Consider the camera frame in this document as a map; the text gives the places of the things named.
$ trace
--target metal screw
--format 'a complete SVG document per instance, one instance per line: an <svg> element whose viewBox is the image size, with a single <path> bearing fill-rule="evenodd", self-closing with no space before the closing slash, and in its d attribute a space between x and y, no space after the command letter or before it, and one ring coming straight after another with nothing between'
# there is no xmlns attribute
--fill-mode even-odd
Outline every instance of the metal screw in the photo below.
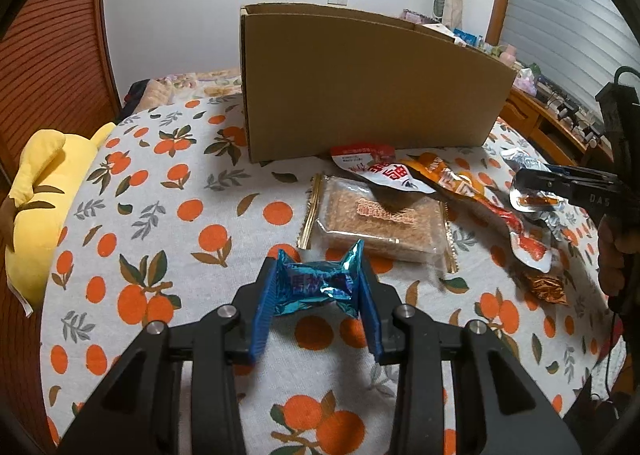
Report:
<svg viewBox="0 0 640 455"><path fill-rule="evenodd" d="M471 320L468 327L473 334L484 334L487 331L486 323L480 320Z"/></svg>
<svg viewBox="0 0 640 455"><path fill-rule="evenodd" d="M415 315L415 307L413 305L409 305L407 303L404 303L402 305L398 305L394 309L394 312L400 318L411 318L411 317L414 317L414 315Z"/></svg>
<svg viewBox="0 0 640 455"><path fill-rule="evenodd" d="M233 305L223 305L218 309L218 316L220 316L220 318L233 318L236 312L238 312L238 309Z"/></svg>
<svg viewBox="0 0 640 455"><path fill-rule="evenodd" d="M160 334L164 330L164 323L161 321L152 321L146 326L146 332L149 334L153 334L154 336Z"/></svg>

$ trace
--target blue wrapped candy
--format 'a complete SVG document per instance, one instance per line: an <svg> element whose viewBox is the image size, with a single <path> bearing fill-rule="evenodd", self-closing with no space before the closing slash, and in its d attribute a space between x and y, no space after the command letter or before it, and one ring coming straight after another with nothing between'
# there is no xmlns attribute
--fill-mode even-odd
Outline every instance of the blue wrapped candy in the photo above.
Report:
<svg viewBox="0 0 640 455"><path fill-rule="evenodd" d="M358 289L364 242L359 240L339 261L297 263L282 249L276 263L276 316L335 300L349 316L358 317Z"/></svg>

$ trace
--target cardboard box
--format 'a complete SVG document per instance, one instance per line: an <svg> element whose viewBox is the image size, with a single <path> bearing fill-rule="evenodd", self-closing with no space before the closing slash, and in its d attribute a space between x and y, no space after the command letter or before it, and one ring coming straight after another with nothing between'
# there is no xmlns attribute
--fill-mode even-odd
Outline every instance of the cardboard box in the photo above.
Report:
<svg viewBox="0 0 640 455"><path fill-rule="evenodd" d="M357 142L480 146L515 77L431 29L328 6L245 6L240 40L252 162Z"/></svg>

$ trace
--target bed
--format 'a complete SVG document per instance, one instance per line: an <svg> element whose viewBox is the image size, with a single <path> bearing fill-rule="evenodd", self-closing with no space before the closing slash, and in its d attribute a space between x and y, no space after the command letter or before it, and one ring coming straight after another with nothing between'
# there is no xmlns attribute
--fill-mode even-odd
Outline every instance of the bed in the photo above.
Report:
<svg viewBox="0 0 640 455"><path fill-rule="evenodd" d="M155 89L155 101L142 96L133 102L98 152L54 256L40 352L55 440L148 321L198 320L230 302L240 285L255 279L265 255L280 247L303 260L336 255L294 248L309 180L332 165L319 158L250 164L237 73L155 81L145 87L147 95ZM513 172L500 151L513 146L539 157L500 119L482 147L434 151L495 196L508 192ZM455 203L449 217L458 273L438 277L420 265L383 258L372 258L374 270L438 321L489 323L564 415L609 336L593 222L575 207L561 214L565 307L524 289L499 229ZM66 260L57 262L62 255ZM188 376L186 369L185 388ZM455 419L446 366L444 381L445 453L452 455ZM376 365L360 323L335 306L278 318L258 365L236 367L248 453L382 455L397 383L398 368Z"/></svg>

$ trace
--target electrical outlet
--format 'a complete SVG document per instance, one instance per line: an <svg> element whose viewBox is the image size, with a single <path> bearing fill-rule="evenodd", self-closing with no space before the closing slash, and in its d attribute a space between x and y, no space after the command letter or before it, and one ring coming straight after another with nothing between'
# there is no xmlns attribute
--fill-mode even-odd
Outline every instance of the electrical outlet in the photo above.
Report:
<svg viewBox="0 0 640 455"><path fill-rule="evenodd" d="M327 0L327 4L332 4L334 6L346 6L349 0Z"/></svg>

